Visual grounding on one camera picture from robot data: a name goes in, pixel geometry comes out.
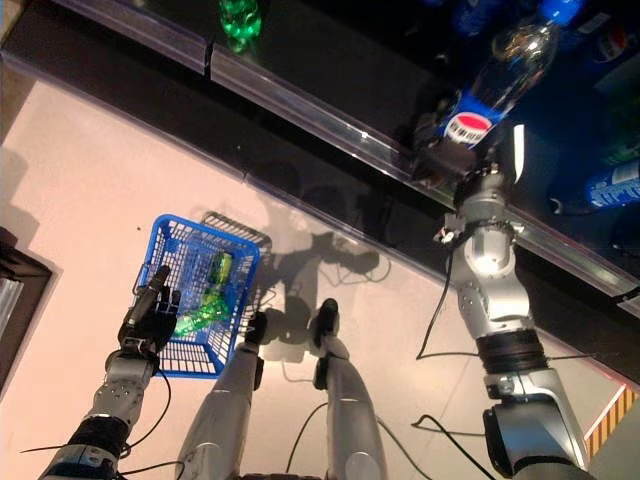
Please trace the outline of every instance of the floor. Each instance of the floor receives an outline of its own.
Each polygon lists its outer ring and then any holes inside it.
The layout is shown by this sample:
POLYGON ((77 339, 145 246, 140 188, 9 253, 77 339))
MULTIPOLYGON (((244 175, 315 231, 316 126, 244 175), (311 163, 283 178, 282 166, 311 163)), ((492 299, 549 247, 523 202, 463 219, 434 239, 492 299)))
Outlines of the floor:
MULTIPOLYGON (((163 213, 198 220, 208 210, 268 234, 273 241, 270 309, 274 330, 252 406, 242 471, 283 471, 300 425, 325 401, 310 379, 306 347, 313 310, 326 297, 341 306, 340 337, 380 415, 434 479, 483 475, 441 434, 410 424, 422 413, 446 427, 481 432, 486 398, 480 362, 468 357, 415 361, 442 283, 222 173, 192 153, 90 103, 36 83, 2 146, 0 212, 18 247, 41 259, 55 280, 33 321, 0 403, 0 478, 36 478, 51 452, 23 449, 65 442, 90 407, 116 347, 153 220, 163 213), (367 277, 336 264, 336 252, 369 252, 367 277)), ((551 339, 548 355, 571 353, 551 339)), ((428 350, 472 351, 474 344, 449 295, 428 350)), ((555 362, 583 429, 618 384, 585 360, 555 362)), ((156 432, 121 462, 130 470, 174 459, 211 381, 172 379, 173 400, 156 432)), ((132 438, 164 407, 163 382, 152 380, 132 438)), ((293 462, 298 474, 326 470, 325 414, 310 422, 293 462)), ((383 434, 391 478, 420 478, 383 434)), ((482 438, 460 437, 487 468, 482 438)), ((173 478, 171 468, 135 478, 173 478)))

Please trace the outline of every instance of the green plastic bottle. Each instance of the green plastic bottle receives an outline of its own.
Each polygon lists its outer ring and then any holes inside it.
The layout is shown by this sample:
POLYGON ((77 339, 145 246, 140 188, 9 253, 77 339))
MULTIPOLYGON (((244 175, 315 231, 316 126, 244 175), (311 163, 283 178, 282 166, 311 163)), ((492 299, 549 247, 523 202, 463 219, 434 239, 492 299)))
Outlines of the green plastic bottle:
POLYGON ((262 17, 256 0, 220 0, 220 23, 231 49, 239 53, 260 35, 262 17))
POLYGON ((229 307, 224 300, 223 290, 229 280, 232 257, 228 253, 218 252, 209 270, 209 287, 202 295, 197 310, 183 314, 176 323, 173 334, 184 337, 209 327, 213 323, 222 323, 229 318, 229 307))

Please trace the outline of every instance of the black cable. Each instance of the black cable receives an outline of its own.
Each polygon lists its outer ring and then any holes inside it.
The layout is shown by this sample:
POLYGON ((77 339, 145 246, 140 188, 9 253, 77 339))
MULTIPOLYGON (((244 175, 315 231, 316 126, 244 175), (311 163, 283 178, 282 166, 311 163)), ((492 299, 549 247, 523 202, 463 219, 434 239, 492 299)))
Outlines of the black cable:
POLYGON ((444 301, 447 298, 447 292, 449 291, 449 284, 451 283, 451 270, 453 266, 453 250, 449 251, 449 257, 447 261, 447 276, 444 281, 444 288, 442 289, 442 295, 440 295, 440 300, 438 301, 438 306, 433 312, 433 316, 431 317, 431 321, 429 322, 429 326, 427 327, 427 333, 424 335, 424 340, 422 340, 422 346, 420 347, 420 351, 416 356, 416 360, 422 360, 422 355, 427 348, 427 342, 429 341, 429 336, 431 335, 431 330, 433 330, 433 326, 436 324, 436 320, 440 316, 440 312, 442 311, 442 307, 444 306, 444 301))
POLYGON ((477 353, 473 353, 473 352, 438 352, 438 353, 427 353, 426 355, 422 355, 417 360, 422 360, 424 358, 449 357, 449 356, 479 357, 477 353))
POLYGON ((52 445, 51 447, 30 448, 29 450, 22 450, 20 453, 40 452, 42 450, 54 450, 57 448, 62 448, 64 446, 66 445, 52 445))
MULTIPOLYGON (((427 432, 432 432, 432 433, 443 433, 442 430, 440 430, 439 428, 432 428, 432 427, 423 427, 422 425, 411 425, 413 428, 417 428, 418 430, 426 430, 427 432)), ((455 435, 458 437, 482 437, 484 438, 484 433, 473 433, 473 432, 456 432, 453 430, 447 430, 451 435, 455 435)))
POLYGON ((440 431, 442 431, 442 433, 444 433, 444 434, 445 434, 445 436, 449 439, 449 441, 451 441, 451 443, 453 443, 453 444, 456 446, 456 448, 457 448, 457 449, 458 449, 458 450, 459 450, 459 451, 460 451, 460 452, 461 452, 465 457, 467 457, 467 460, 469 460, 471 463, 473 463, 473 464, 478 468, 478 470, 480 470, 482 473, 484 473, 484 474, 487 476, 487 478, 490 478, 491 480, 496 480, 496 478, 495 478, 493 475, 491 475, 491 474, 490 474, 490 473, 489 473, 489 472, 488 472, 488 471, 487 471, 487 470, 486 470, 482 465, 480 465, 480 463, 479 463, 475 458, 473 458, 473 457, 471 456, 471 454, 470 454, 469 452, 467 452, 467 451, 462 447, 462 445, 460 445, 460 444, 458 443, 458 441, 457 441, 455 438, 453 438, 453 436, 449 433, 449 431, 448 431, 446 428, 444 428, 444 427, 442 426, 442 424, 441 424, 438 420, 436 420, 434 417, 432 417, 431 415, 427 415, 427 414, 422 415, 422 416, 418 419, 418 421, 417 421, 417 422, 415 422, 415 423, 412 423, 412 424, 411 424, 411 426, 412 426, 412 427, 414 427, 414 428, 420 428, 420 424, 422 423, 422 421, 423 421, 425 418, 427 418, 427 419, 431 420, 431 421, 432 421, 432 422, 433 422, 433 423, 434 423, 434 424, 435 424, 435 425, 440 429, 440 431))
POLYGON ((136 473, 142 473, 142 472, 146 472, 148 470, 154 470, 156 468, 166 467, 166 466, 169 466, 169 465, 181 465, 182 466, 182 468, 180 469, 180 473, 176 477, 176 480, 180 480, 180 478, 182 478, 182 474, 184 473, 184 469, 185 469, 184 462, 181 462, 180 460, 174 460, 172 462, 157 463, 156 465, 151 465, 150 467, 138 468, 136 470, 129 470, 128 472, 118 472, 117 478, 121 479, 121 480, 126 480, 125 475, 134 475, 136 473))
POLYGON ((125 445, 125 449, 123 450, 124 452, 127 452, 127 451, 131 452, 131 449, 133 447, 135 447, 136 445, 140 445, 140 443, 143 440, 146 440, 146 438, 149 435, 151 435, 153 431, 157 428, 157 426, 160 424, 164 416, 167 414, 167 410, 169 410, 169 405, 171 405, 171 384, 169 383, 169 379, 167 378, 167 376, 164 374, 162 370, 158 370, 158 373, 162 375, 164 382, 167 384, 167 404, 165 405, 164 410, 162 411, 162 414, 160 415, 156 423, 153 424, 153 427, 151 427, 151 429, 149 429, 147 433, 145 433, 142 437, 140 437, 139 440, 133 442, 131 445, 125 445))
POLYGON ((395 442, 395 444, 398 446, 398 448, 404 454, 404 456, 407 458, 407 460, 409 460, 409 463, 411 464, 411 466, 416 469, 416 472, 418 472, 420 475, 422 475, 427 480, 433 480, 429 475, 424 473, 420 469, 420 467, 418 467, 418 464, 413 460, 413 458, 411 458, 411 455, 409 455, 409 452, 407 452, 407 450, 404 448, 402 443, 400 443, 400 440, 398 440, 398 438, 391 431, 391 429, 387 426, 387 424, 384 423, 384 420, 382 420, 378 416, 376 416, 376 420, 378 421, 378 424, 384 429, 384 431, 387 432, 387 435, 389 435, 389 437, 391 437, 391 440, 393 440, 395 442))
MULTIPOLYGON (((307 417, 307 419, 302 424, 302 428, 298 432, 298 436, 296 437, 296 441, 293 443, 293 448, 291 449, 291 453, 289 454, 289 461, 287 462, 287 468, 285 470, 285 473, 289 473, 289 470, 291 469, 291 463, 293 462, 293 456, 296 453, 296 449, 298 447, 298 443, 300 443, 300 439, 302 438, 302 434, 304 433, 305 429, 307 428, 307 425, 309 424, 309 422, 311 421, 313 416, 318 412, 318 410, 320 410, 322 407, 326 407, 327 405, 328 405, 328 403, 324 402, 324 403, 321 403, 320 405, 318 405, 316 408, 314 408, 311 411, 311 413, 309 414, 309 416, 307 417)), ((389 426, 384 422, 384 420, 382 420, 380 417, 376 416, 376 421, 384 429, 384 431, 387 432, 387 435, 389 435, 389 437, 391 437, 391 440, 394 441, 394 443, 398 446, 398 448, 404 454, 404 456, 407 458, 407 460, 409 460, 409 463, 411 464, 411 466, 413 468, 415 468, 416 471, 420 475, 422 475, 422 477, 424 477, 426 480, 433 480, 426 473, 424 473, 420 469, 418 464, 413 460, 413 458, 411 458, 411 455, 409 455, 409 452, 407 452, 407 449, 404 448, 404 445, 402 445, 402 443, 400 443, 400 440, 398 440, 398 437, 396 437, 396 435, 389 428, 389 426)))
POLYGON ((307 419, 302 424, 302 428, 298 432, 296 441, 293 442, 293 448, 291 449, 291 453, 289 454, 289 461, 287 461, 287 469, 285 470, 284 473, 289 473, 289 470, 291 469, 291 462, 293 462, 293 455, 295 455, 296 453, 296 448, 298 448, 298 443, 300 443, 300 439, 302 438, 302 434, 304 433, 304 430, 307 428, 307 425, 309 424, 313 416, 318 412, 318 410, 320 410, 322 407, 326 407, 327 405, 328 403, 324 402, 318 405, 316 408, 314 408, 309 414, 309 416, 307 417, 307 419))
POLYGON ((564 355, 560 357, 547 357, 547 360, 572 360, 574 358, 595 358, 597 353, 583 353, 580 355, 564 355))
MULTIPOLYGON (((583 353, 580 355, 563 355, 559 357, 547 357, 547 360, 553 362, 556 360, 573 360, 578 358, 595 358, 597 353, 583 353)), ((438 352, 438 353, 427 353, 426 355, 422 355, 420 360, 423 358, 433 358, 433 357, 447 357, 447 356, 464 356, 464 357, 480 357, 477 353, 474 352, 438 352)))

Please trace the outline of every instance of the blue plastic basket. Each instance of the blue plastic basket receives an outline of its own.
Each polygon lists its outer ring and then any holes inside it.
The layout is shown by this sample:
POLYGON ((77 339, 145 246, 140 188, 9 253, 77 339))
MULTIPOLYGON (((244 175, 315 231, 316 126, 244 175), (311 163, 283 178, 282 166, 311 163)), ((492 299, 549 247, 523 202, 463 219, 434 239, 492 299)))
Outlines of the blue plastic basket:
POLYGON ((166 284, 182 293, 178 317, 200 306, 209 286, 213 258, 220 251, 232 257, 224 290, 229 319, 184 337, 172 337, 160 354, 160 368, 168 376, 218 378, 233 353, 243 323, 260 250, 249 240, 175 215, 162 215, 153 224, 136 285, 146 284, 160 266, 168 265, 171 274, 166 284))

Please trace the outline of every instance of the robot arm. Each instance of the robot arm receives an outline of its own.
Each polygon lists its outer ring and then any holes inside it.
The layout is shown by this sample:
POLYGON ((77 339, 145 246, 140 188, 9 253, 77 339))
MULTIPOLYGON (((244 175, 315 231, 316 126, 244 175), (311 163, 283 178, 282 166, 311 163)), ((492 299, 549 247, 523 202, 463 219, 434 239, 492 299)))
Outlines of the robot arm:
POLYGON ((93 407, 41 480, 116 477, 120 454, 140 416, 144 390, 158 370, 157 353, 175 328, 180 294, 174 292, 169 298, 169 289, 163 287, 168 275, 169 268, 160 267, 139 292, 118 334, 120 349, 107 359, 107 373, 93 407))
POLYGON ((504 184, 495 163, 468 175, 456 194, 457 214, 447 216, 438 236, 453 243, 458 306, 487 372, 489 397, 500 400, 483 417, 489 456, 503 476, 518 480, 591 478, 583 471, 580 427, 515 275, 504 184))

